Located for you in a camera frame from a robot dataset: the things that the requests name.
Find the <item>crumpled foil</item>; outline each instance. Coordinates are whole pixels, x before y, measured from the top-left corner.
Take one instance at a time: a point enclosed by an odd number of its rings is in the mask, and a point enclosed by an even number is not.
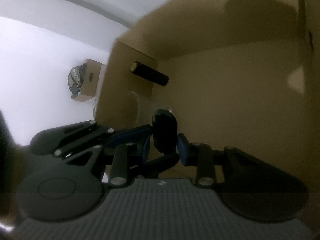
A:
[[[81,87],[84,80],[85,70],[87,64],[84,63],[81,66],[73,67],[68,75],[68,86],[72,93],[72,98],[75,98],[81,93]]]

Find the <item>cardboard flap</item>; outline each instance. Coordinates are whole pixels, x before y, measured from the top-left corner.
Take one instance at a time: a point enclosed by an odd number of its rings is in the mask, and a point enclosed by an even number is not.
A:
[[[307,61],[304,64],[307,102],[311,112],[310,154],[306,156],[305,181],[310,191],[320,191],[320,0],[304,0]]]
[[[296,38],[298,0],[171,0],[119,40],[167,59],[255,41]]]
[[[115,129],[131,128],[137,118],[137,106],[132,101],[129,91],[146,97],[151,95],[153,83],[130,72],[130,67],[135,60],[157,68],[157,62],[153,58],[119,41],[114,44],[95,117],[99,124]]]

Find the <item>black object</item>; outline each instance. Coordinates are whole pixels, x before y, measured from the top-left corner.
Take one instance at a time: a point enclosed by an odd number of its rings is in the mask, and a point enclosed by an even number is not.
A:
[[[297,216],[307,204],[308,190],[296,177],[234,147],[225,147],[222,199],[249,219],[278,222]]]
[[[30,151],[35,155],[53,154],[57,149],[87,135],[97,127],[95,120],[43,130],[30,142]]]
[[[133,63],[130,70],[131,70],[131,73],[139,77],[142,77],[146,80],[149,80],[153,83],[156,83],[160,86],[166,86],[169,82],[168,76],[138,61],[135,61]]]
[[[109,185],[123,187],[129,182],[128,155],[130,150],[135,150],[134,148],[136,149],[135,143],[125,143],[117,146],[109,175]]]
[[[197,166],[196,186],[215,186],[225,204],[246,218],[263,222],[293,219],[308,201],[308,190],[296,177],[235,147],[211,150],[179,134],[178,152],[184,166]],[[222,166],[224,183],[215,182],[214,165]]]
[[[152,117],[153,141],[156,149],[164,155],[175,153],[178,124],[167,110],[158,109]]]
[[[147,162],[152,134],[156,149],[164,155]],[[197,167],[197,187],[214,189],[230,209],[252,220],[278,222],[295,218],[308,200],[307,188],[297,178],[237,148],[212,150],[206,144],[189,143],[183,134],[177,136],[175,117],[163,109],[154,113],[153,126],[115,131],[89,121],[40,132],[32,144],[38,155],[56,155],[57,146],[56,157],[65,158],[20,185],[21,209],[39,220],[78,217],[97,205],[109,190],[128,187],[135,177],[155,179],[179,158],[184,166]],[[112,165],[108,184],[100,183],[105,165]],[[216,182],[215,165],[222,166],[224,183]],[[87,201],[76,194],[78,187],[83,196],[88,196]]]
[[[23,180],[17,190],[22,211],[45,221],[68,220],[90,211],[107,189],[100,183],[105,166],[100,170],[96,166],[102,150],[101,145],[94,146]]]
[[[302,240],[311,230],[298,219],[266,224],[235,215],[215,191],[189,179],[135,179],[112,189],[76,220],[26,219],[14,230],[23,240]]]
[[[0,215],[6,216],[10,212],[10,198],[8,193],[12,188],[12,173],[14,167],[15,146],[13,138],[0,111]]]

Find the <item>clear plastic cup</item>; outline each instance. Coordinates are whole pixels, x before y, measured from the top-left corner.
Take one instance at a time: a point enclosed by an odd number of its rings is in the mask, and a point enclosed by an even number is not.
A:
[[[158,109],[168,110],[170,113],[172,113],[172,109],[168,105],[165,105],[151,98],[142,96],[133,91],[130,91],[129,94],[136,102],[137,107],[137,118],[135,122],[135,127],[142,126],[145,124],[152,125],[153,113]]]

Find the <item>round black disc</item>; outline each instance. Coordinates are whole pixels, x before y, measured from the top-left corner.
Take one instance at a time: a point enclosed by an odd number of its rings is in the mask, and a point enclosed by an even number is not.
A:
[[[20,209],[43,221],[77,218],[92,210],[102,196],[102,185],[89,169],[66,163],[31,175],[17,190]]]
[[[250,167],[237,173],[221,187],[226,205],[246,218],[279,222],[293,219],[308,200],[306,186],[278,169]]]

